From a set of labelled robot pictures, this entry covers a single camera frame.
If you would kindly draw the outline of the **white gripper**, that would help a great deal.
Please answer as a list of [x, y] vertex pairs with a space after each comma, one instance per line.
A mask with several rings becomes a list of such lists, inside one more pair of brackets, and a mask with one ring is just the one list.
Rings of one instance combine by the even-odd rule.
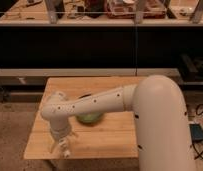
[[75, 133], [73, 131], [71, 132], [71, 131], [72, 131], [71, 125], [66, 125], [65, 127], [60, 128], [60, 129], [56, 129], [53, 127], [50, 128], [51, 136], [55, 140], [51, 145], [50, 153], [53, 153], [53, 151], [55, 150], [56, 146], [58, 145], [58, 141], [60, 139], [66, 137], [68, 135], [78, 137], [77, 133]]

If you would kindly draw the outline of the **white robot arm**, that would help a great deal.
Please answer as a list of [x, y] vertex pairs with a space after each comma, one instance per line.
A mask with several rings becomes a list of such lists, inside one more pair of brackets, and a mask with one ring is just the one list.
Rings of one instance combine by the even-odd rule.
[[40, 114], [59, 140], [71, 132], [71, 116], [125, 111], [137, 117], [140, 171], [196, 171], [186, 102], [178, 84], [167, 76], [151, 75], [76, 100], [57, 91]]

